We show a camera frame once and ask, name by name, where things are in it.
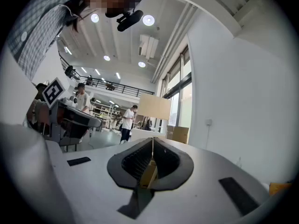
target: yellow object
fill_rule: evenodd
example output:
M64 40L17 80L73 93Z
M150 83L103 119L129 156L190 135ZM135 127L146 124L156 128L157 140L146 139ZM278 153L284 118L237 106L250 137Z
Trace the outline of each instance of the yellow object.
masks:
M276 194L277 192L279 192L280 190L288 189L288 188L290 188L291 185L292 185L291 183L271 182L270 187L269 187L269 195L272 196L272 195Z
M143 189L149 189L153 181L157 176L157 165L156 162L152 159L149 162L149 165L145 169L142 177L140 179L140 187Z

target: black pants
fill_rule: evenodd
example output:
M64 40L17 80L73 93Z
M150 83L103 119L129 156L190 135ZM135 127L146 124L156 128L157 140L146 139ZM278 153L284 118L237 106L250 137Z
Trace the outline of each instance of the black pants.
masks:
M129 129L121 129L121 141L126 140L128 141L130 138L130 130Z

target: person sitting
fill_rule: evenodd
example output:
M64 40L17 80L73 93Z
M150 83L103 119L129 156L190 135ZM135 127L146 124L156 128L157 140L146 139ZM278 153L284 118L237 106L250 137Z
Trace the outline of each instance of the person sitting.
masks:
M72 71L73 71L73 66L70 65L65 69L64 73L68 78L71 78Z
M147 131L151 131L151 126L152 126L152 122L150 119L148 119L148 121L146 122L146 125L144 127L144 130L147 130Z
M91 86L92 84L93 84L93 78L90 75L89 77L87 77L86 85L90 85Z
M109 90L109 91L114 91L115 90L115 87L112 85L112 83L110 84L106 84L106 90Z

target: man in white t-shirt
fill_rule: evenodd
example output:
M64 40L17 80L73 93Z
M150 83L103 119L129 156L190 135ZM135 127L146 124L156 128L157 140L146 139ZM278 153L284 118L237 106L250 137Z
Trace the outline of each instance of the man in white t-shirt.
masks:
M137 111L136 105L132 106L131 109L127 109L123 115L122 129L121 129L121 142L123 140L128 141L130 137L130 131L133 124L134 113Z
M79 94L77 95L77 108L80 111L89 114L90 98L85 92L85 85L83 83L78 84L78 91Z

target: wooden board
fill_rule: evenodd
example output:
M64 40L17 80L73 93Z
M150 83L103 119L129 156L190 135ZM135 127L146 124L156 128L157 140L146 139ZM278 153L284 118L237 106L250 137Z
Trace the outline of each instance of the wooden board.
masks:
M158 96L142 94L137 114L158 119L169 119L171 101Z

